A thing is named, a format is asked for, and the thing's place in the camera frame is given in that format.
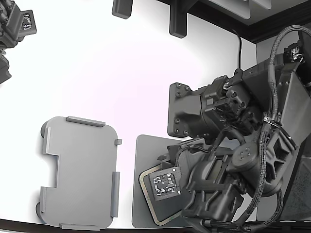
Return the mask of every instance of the mounting bracket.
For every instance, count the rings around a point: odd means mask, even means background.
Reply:
[[[170,13],[170,34],[178,38],[187,35],[187,14],[198,0],[172,0]]]
[[[133,0],[113,0],[112,14],[128,19],[132,14]]]
[[[187,35],[187,13],[198,0],[172,0],[170,13],[170,34],[178,38]],[[114,0],[112,14],[128,19],[132,14],[133,0]]]

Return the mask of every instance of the white table surface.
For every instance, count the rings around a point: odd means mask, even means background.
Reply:
[[[52,117],[75,116],[104,121],[123,139],[119,217],[110,228],[132,228],[137,136],[168,138],[170,84],[197,89],[232,76],[237,38],[193,16],[188,36],[173,37],[169,7],[155,0],[134,0],[128,20],[111,15],[112,0],[16,2],[34,11],[38,33],[7,50],[12,78],[0,85],[0,219],[41,223],[35,206],[40,187],[55,186],[56,160],[42,155],[40,128]],[[243,68],[256,64],[255,50],[243,41]]]

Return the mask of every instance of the black cable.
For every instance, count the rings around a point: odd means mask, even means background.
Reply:
[[[241,69],[241,53],[242,53],[242,38],[240,37],[240,35],[237,33],[236,30],[231,29],[235,35],[237,35],[237,37],[239,38],[239,65],[238,68]]]
[[[272,120],[276,120],[277,117],[277,111],[278,111],[278,100],[277,100],[277,90],[276,90],[276,71],[275,71],[275,65],[274,61],[276,58],[277,49],[282,41],[282,39],[290,32],[294,31],[302,31],[309,35],[311,37],[311,30],[299,26],[299,25],[293,25],[285,28],[283,31],[280,32],[280,34],[276,37],[271,53],[270,53],[270,62],[269,62],[269,69],[268,69],[268,82],[271,89],[272,94],[272,115],[270,116]]]

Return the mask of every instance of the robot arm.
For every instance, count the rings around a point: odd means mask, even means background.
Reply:
[[[36,34],[32,10],[21,11],[14,1],[0,0],[0,84],[11,78],[4,50],[14,48],[31,34]]]
[[[285,29],[277,40],[291,30],[301,27]],[[195,229],[253,232],[280,216],[283,175],[311,134],[310,57],[311,51],[304,51],[298,42],[283,54],[272,52],[270,59],[246,71],[237,69],[232,78],[219,77],[198,90],[181,83],[170,86],[168,134],[193,140],[170,146],[161,165],[164,171],[180,169],[176,187],[191,194],[181,216]],[[244,137],[250,135],[255,137],[246,142]],[[240,145],[223,150],[219,145],[225,137],[237,139]],[[166,193],[158,195],[172,197]],[[231,222],[246,193],[253,198],[251,204]],[[264,224],[244,226],[259,199],[274,194],[278,197],[275,214]]]

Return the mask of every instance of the gray plastic tray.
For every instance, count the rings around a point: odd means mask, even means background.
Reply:
[[[37,215],[72,230],[107,228],[118,217],[115,130],[104,122],[57,116],[41,129],[43,154],[57,156],[56,187],[41,187]]]

